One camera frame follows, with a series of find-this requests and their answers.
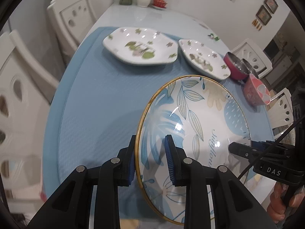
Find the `pink cartoon bowl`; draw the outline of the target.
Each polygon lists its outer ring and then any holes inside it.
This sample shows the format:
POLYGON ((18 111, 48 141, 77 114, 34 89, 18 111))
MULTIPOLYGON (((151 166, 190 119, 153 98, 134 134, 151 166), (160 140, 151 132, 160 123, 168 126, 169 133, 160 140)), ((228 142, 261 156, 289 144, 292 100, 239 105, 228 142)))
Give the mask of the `pink cartoon bowl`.
POLYGON ((266 106, 271 102, 270 92, 264 83, 254 74, 249 77, 243 87, 243 94, 247 102, 252 106, 266 106))

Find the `hanging orange ornaments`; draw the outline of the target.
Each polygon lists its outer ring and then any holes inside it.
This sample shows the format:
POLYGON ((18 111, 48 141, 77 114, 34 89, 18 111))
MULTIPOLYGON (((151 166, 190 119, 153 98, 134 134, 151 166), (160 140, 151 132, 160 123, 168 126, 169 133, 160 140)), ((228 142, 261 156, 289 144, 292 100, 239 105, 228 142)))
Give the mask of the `hanging orange ornaments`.
POLYGON ((258 19, 253 20, 252 26, 254 26, 258 31, 260 31, 263 27, 263 24, 258 19))

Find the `white chair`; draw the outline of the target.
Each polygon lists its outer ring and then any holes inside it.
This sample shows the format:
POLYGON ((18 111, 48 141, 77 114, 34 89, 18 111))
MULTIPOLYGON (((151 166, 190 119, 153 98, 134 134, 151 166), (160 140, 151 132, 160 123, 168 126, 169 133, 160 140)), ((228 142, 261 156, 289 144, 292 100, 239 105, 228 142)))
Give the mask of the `white chair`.
POLYGON ((267 111, 272 130, 290 126, 294 122, 290 91, 285 87, 271 97, 270 109, 267 111))
POLYGON ((69 64, 79 45, 96 23, 90 0, 51 0, 47 7, 60 50, 69 64))
POLYGON ((262 79, 272 71, 272 62, 268 56, 249 38, 246 38, 242 43, 234 47, 231 52, 240 59, 244 58, 247 60, 258 74, 259 79, 262 79))
POLYGON ((16 30, 1 35, 1 178, 11 213, 33 214, 44 202, 44 132, 58 85, 16 30))

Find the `white chair far right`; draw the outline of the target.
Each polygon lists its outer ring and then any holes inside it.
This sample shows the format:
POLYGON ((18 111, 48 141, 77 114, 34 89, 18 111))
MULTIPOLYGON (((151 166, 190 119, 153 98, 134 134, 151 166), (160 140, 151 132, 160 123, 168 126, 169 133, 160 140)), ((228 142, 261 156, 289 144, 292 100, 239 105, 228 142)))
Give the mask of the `white chair far right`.
POLYGON ((244 58, 247 60, 258 74, 259 79, 262 79, 272 71, 272 62, 268 56, 249 38, 246 38, 242 43, 234 47, 231 52, 240 59, 244 58))

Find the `lower small framed picture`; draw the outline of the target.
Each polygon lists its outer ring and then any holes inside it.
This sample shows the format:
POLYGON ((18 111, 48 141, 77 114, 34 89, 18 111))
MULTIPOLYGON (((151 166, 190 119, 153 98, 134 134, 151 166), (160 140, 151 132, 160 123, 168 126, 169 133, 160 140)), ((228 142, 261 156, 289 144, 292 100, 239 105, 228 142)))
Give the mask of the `lower small framed picture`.
POLYGON ((256 17, 263 23, 264 26, 266 26, 272 18, 271 14, 264 5, 259 8, 258 12, 256 13, 256 17))

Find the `white chair near right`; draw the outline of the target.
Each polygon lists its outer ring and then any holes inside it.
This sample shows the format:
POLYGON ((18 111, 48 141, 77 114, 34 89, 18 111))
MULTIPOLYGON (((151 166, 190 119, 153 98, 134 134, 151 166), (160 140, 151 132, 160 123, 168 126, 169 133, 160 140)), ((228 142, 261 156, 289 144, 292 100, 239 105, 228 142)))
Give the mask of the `white chair near right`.
POLYGON ((272 130, 290 126, 294 122, 290 91, 285 87, 271 97, 270 109, 267 111, 272 130))

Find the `white chair far left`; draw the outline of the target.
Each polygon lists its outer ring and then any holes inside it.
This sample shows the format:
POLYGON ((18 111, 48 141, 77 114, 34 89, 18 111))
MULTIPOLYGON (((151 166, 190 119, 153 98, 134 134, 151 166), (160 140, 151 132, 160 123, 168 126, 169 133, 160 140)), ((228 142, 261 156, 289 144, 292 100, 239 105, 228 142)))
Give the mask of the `white chair far left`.
POLYGON ((79 45, 96 23, 90 0, 51 0, 47 7, 60 50, 69 64, 79 45))

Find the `large hexagonal floral plate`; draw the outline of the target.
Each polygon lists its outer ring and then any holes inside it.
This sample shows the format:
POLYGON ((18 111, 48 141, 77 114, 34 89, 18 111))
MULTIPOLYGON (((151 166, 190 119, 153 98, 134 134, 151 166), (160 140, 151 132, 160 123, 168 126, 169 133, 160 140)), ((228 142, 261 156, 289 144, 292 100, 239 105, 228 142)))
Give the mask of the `large hexagonal floral plate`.
POLYGON ((120 27, 103 39, 103 46, 117 59, 130 65, 171 64, 177 60, 178 44, 160 31, 120 27))

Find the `blue steel bowl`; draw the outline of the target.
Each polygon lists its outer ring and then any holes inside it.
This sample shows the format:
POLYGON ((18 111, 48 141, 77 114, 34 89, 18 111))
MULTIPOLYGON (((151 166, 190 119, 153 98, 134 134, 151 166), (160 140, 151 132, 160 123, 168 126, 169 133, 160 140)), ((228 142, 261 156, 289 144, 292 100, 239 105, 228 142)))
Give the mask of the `blue steel bowl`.
POLYGON ((249 73, 253 74, 256 78, 258 78, 258 73, 256 72, 256 70, 253 68, 253 66, 251 66, 251 64, 244 58, 241 59, 241 61, 243 62, 243 64, 246 66, 247 70, 249 73))

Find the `small hexagonal floral plate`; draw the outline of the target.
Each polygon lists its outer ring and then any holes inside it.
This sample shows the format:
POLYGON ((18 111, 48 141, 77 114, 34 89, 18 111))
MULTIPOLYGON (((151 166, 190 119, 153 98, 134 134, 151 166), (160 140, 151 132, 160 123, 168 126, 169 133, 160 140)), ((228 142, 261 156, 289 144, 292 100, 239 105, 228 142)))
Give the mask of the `small hexagonal floral plate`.
POLYGON ((230 77, 229 67, 216 51, 193 39, 180 39, 178 44, 186 61, 200 74, 216 81, 230 77))

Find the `white chair near left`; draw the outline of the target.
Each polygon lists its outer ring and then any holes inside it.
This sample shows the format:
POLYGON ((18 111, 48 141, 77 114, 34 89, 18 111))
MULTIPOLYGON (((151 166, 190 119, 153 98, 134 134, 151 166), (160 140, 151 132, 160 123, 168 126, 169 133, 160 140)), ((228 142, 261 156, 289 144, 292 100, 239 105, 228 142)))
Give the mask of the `white chair near left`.
POLYGON ((44 132, 58 85, 16 30, 1 35, 1 178, 11 213, 33 214, 44 202, 44 132))

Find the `small framed picture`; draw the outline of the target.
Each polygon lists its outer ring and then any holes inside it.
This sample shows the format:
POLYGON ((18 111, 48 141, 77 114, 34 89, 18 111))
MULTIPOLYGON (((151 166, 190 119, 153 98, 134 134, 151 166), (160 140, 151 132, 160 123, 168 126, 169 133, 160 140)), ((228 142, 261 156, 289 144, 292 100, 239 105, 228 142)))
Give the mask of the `small framed picture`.
POLYGON ((264 0, 264 4, 269 8, 272 14, 277 11, 278 3, 276 0, 264 0))
POLYGON ((272 18, 271 14, 264 5, 259 8, 258 12, 256 13, 256 17, 263 23, 264 26, 266 26, 272 18))

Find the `green candy wrapper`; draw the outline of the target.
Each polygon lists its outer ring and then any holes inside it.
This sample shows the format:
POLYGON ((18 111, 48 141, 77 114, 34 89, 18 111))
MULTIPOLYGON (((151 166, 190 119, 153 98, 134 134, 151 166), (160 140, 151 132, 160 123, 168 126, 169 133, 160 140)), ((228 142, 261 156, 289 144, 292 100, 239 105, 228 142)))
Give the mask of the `green candy wrapper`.
POLYGON ((209 37, 210 39, 214 40, 214 41, 219 41, 219 40, 220 40, 220 38, 219 38, 218 36, 214 35, 213 33, 210 33, 210 34, 208 35, 208 37, 209 37))

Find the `red lidded teacup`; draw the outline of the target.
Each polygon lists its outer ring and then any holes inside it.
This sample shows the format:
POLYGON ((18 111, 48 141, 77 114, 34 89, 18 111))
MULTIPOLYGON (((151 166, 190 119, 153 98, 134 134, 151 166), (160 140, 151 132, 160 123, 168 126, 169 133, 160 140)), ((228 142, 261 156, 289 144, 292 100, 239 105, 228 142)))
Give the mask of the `red lidded teacup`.
POLYGON ((152 6, 157 9, 166 9, 167 2, 165 0, 152 0, 152 6))

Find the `red steel bowl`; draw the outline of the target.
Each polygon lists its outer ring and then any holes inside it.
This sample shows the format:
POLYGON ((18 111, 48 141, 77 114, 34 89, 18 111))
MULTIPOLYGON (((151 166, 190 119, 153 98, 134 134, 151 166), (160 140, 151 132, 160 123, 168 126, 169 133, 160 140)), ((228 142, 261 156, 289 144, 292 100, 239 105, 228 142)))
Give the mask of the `red steel bowl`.
POLYGON ((227 52, 223 60, 231 71, 230 77, 232 79, 241 81, 249 76, 250 72, 248 71, 243 61, 233 53, 227 52))

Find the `round blue leaf plate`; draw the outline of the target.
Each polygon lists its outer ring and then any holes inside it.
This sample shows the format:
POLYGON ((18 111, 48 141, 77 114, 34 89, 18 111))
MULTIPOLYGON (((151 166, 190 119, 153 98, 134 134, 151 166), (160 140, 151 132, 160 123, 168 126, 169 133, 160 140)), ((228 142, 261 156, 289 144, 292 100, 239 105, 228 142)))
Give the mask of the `round blue leaf plate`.
POLYGON ((241 173, 245 162, 229 153, 229 145, 249 146, 251 137, 236 99, 210 78, 178 77, 153 95, 137 129, 137 180, 150 207, 160 217, 181 225, 186 189, 173 186, 170 180, 164 149, 167 135, 189 158, 210 168, 225 165, 235 175, 241 173))

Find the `upper small framed picture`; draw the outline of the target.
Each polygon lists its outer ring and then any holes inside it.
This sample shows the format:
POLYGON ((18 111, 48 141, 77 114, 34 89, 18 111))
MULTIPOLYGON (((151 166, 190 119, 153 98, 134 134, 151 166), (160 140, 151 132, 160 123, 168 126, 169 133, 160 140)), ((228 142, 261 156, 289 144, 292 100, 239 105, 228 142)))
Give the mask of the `upper small framed picture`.
POLYGON ((264 0, 264 4, 269 8, 272 14, 277 11, 278 3, 276 0, 264 0))

